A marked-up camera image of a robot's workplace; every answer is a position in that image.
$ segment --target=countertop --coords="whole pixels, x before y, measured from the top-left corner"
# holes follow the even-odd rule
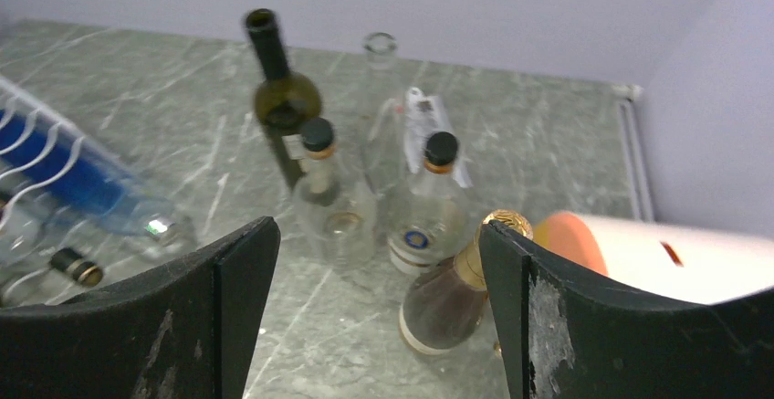
[[[346,146],[363,113],[362,56],[288,54],[317,83]],[[312,256],[250,108],[262,77],[247,43],[25,21],[0,45],[0,73],[157,184],[193,219],[202,245],[259,216],[277,220],[279,260],[245,398],[503,397],[490,318],[449,355],[417,357],[397,331],[410,279],[386,254],[349,272]],[[412,60],[400,73],[407,86],[443,96],[483,207],[516,209],[533,223],[561,209],[632,217],[611,86]],[[111,280],[147,267],[106,249],[91,254]]]

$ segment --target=dark bottle neck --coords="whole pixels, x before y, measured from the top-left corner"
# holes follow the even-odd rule
[[[268,9],[257,9],[245,18],[245,30],[253,43],[266,79],[272,81],[290,76],[290,66],[282,46],[277,15]]]

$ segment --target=gold foil bottle neck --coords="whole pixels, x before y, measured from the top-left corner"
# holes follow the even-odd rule
[[[481,253],[478,250],[478,237],[481,235],[481,227],[493,219],[512,228],[520,235],[532,239],[532,225],[520,213],[499,209],[487,215],[476,229],[473,241],[455,257],[455,269],[459,277],[477,289],[486,289],[484,270],[481,266]]]

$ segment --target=green wine bottle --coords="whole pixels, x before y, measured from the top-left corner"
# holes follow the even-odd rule
[[[322,98],[309,78],[290,70],[277,14],[257,9],[245,17],[245,29],[266,77],[256,89],[256,117],[292,190],[304,174],[306,150],[299,131],[304,122],[322,113]]]

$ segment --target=dish rack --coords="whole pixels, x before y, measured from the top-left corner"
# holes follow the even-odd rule
[[[20,285],[45,287],[40,278],[52,274],[52,255],[73,244],[84,260],[96,260],[110,244],[118,255],[109,262],[141,253],[159,263],[195,249],[193,225],[174,204],[75,123],[2,75],[0,115],[0,302]]]

